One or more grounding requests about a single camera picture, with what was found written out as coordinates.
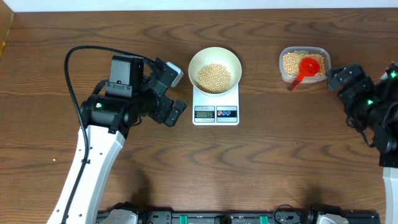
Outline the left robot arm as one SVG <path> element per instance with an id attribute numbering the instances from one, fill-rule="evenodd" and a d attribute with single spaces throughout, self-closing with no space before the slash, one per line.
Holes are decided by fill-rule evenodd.
<path id="1" fill-rule="evenodd" d="M 114 55 L 108 80 L 78 106 L 82 121 L 72 166 L 49 223 L 95 223 L 116 157 L 129 130 L 149 116 L 172 127 L 187 105 L 165 95 L 183 76 L 161 59 Z"/>

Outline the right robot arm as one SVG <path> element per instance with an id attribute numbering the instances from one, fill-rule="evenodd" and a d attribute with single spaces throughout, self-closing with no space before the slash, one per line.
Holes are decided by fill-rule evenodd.
<path id="1" fill-rule="evenodd" d="M 355 63 L 326 72 L 329 89 L 338 90 L 346 124 L 379 153 L 386 191 L 386 223 L 397 223 L 397 63 L 375 84 Z"/>

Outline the red plastic scoop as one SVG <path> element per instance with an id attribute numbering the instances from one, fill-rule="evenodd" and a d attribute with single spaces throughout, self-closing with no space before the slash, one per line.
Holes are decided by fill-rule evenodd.
<path id="1" fill-rule="evenodd" d="M 297 88 L 305 77 L 314 77 L 320 71 L 320 64 L 310 57 L 305 57 L 301 60 L 299 64 L 299 74 L 292 81 L 292 83 L 287 87 L 289 91 L 293 91 Z"/>

